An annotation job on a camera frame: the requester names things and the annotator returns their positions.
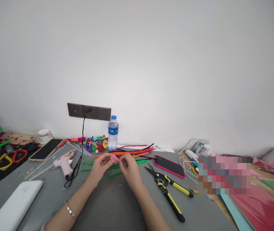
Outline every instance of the forearm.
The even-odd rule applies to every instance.
[[[150,196],[147,188],[142,185],[138,189],[134,190],[134,194],[141,207],[147,229],[149,231],[171,231],[169,225]]]
[[[91,195],[92,191],[96,188],[96,186],[97,184],[88,178],[86,182],[67,201],[67,204],[76,216],[79,215],[87,199]],[[72,215],[69,214],[66,205],[64,204],[46,224],[45,231],[69,231],[75,221],[76,217],[73,218]]]

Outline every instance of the white wall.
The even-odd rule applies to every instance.
[[[0,123],[80,137],[67,103],[112,108],[119,143],[274,146],[274,0],[0,0]],[[85,135],[106,121],[86,120]]]

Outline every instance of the silver bracelet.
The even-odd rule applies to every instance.
[[[76,215],[73,213],[73,211],[70,209],[69,205],[67,204],[67,201],[65,202],[66,208],[68,210],[68,212],[72,215],[73,218],[76,217]]]

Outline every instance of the pink phone case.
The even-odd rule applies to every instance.
[[[170,173],[172,173],[172,174],[174,174],[174,175],[176,175],[176,176],[178,176],[178,177],[180,177],[180,178],[182,178],[182,179],[185,179],[185,178],[186,178],[184,168],[183,168],[181,165],[179,165],[178,163],[175,163],[175,164],[179,165],[179,166],[183,169],[184,176],[178,175],[178,174],[176,174],[176,173],[174,173],[174,172],[172,172],[172,171],[170,171],[170,170],[168,170],[168,169],[166,169],[166,168],[164,168],[164,167],[161,167],[161,166],[157,165],[155,160],[154,160],[154,164],[155,164],[157,167],[159,167],[159,168],[161,168],[161,169],[163,169],[163,170],[166,170],[167,172],[170,172]]]

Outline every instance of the barcode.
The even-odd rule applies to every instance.
[[[203,150],[205,149],[205,147],[203,146],[199,151],[198,154],[201,154],[203,152]]]

